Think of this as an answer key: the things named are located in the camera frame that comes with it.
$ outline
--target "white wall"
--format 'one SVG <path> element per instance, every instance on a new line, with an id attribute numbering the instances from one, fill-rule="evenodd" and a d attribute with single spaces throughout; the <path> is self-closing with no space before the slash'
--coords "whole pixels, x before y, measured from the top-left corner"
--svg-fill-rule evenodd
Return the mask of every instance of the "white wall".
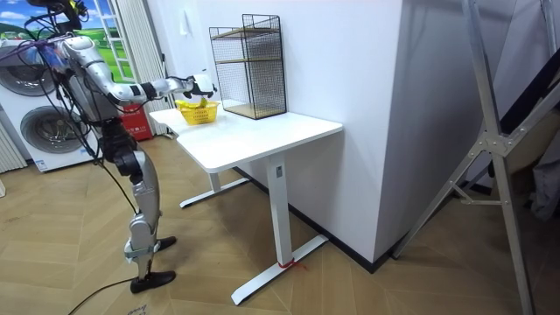
<path id="1" fill-rule="evenodd" d="M 560 3 L 553 2 L 553 6 L 558 30 Z M 508 112 L 549 58 L 549 42 L 540 1 L 517 0 L 498 71 L 493 81 L 500 117 Z M 472 179 L 480 170 L 488 166 L 489 162 L 490 156 L 487 154 L 477 159 L 471 166 L 467 179 Z M 490 187 L 493 182 L 486 175 L 479 184 Z"/>
<path id="2" fill-rule="evenodd" d="M 416 222 L 482 121 L 461 0 L 405 0 L 374 259 Z M 493 74 L 515 0 L 479 2 Z"/>
<path id="3" fill-rule="evenodd" d="M 280 16 L 289 111 L 345 126 L 343 134 L 289 151 L 289 201 L 373 261 L 401 1 L 149 4 L 177 75 L 208 67 L 215 78 L 209 26 L 241 26 L 243 13 Z M 178 11 L 184 7 L 198 12 L 202 36 L 179 36 Z M 262 162 L 242 169 L 266 184 Z"/>

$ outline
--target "wire rack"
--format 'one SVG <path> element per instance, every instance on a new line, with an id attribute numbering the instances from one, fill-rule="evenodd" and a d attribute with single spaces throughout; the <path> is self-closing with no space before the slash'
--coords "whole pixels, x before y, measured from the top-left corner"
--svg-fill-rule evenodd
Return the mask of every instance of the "wire rack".
<path id="1" fill-rule="evenodd" d="M 243 14 L 243 27 L 211 27 L 224 109 L 252 119 L 286 112 L 280 17 Z"/>

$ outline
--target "dryer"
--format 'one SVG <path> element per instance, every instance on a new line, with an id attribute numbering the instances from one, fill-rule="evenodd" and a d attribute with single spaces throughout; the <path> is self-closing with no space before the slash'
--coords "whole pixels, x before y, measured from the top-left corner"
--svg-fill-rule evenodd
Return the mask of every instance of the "dryer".
<path id="1" fill-rule="evenodd" d="M 1 40 L 0 56 L 21 43 L 21 40 Z M 32 61 L 24 53 L 19 57 L 0 61 L 0 104 L 35 165 L 46 172 L 91 160 L 77 130 L 65 123 L 69 114 L 56 99 L 51 75 L 39 70 L 41 66 L 35 65 L 35 69 L 27 66 L 25 63 L 32 64 Z M 56 108 L 46 98 L 44 90 Z M 96 150 L 95 133 L 85 124 L 80 128 L 87 132 L 87 142 Z"/>

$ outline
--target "red bag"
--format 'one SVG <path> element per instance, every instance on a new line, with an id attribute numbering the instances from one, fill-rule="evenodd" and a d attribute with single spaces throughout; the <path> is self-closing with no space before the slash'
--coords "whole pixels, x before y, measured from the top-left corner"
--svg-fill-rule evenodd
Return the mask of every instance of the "red bag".
<path id="1" fill-rule="evenodd" d="M 135 112 L 121 114 L 122 124 L 137 141 L 152 139 L 153 135 L 151 134 L 150 125 L 148 124 L 144 109 L 138 108 L 140 108 L 140 104 L 130 104 L 129 106 L 123 107 L 124 111 Z"/>

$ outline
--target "robot leg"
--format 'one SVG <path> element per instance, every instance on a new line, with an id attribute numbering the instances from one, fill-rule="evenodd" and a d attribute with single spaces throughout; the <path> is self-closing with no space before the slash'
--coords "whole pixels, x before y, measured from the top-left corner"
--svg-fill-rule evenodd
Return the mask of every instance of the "robot leg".
<path id="1" fill-rule="evenodd" d="M 132 191 L 138 204 L 129 224 L 130 238 L 124 247 L 125 256 L 138 265 L 138 278 L 130 284 L 132 293 L 157 288 L 175 279 L 174 271 L 151 272 L 154 253 L 175 243 L 174 236 L 158 240 L 159 186 L 158 176 L 150 158 L 140 150 L 125 154 L 115 161 L 117 165 L 137 165 L 138 172 L 130 174 Z"/>

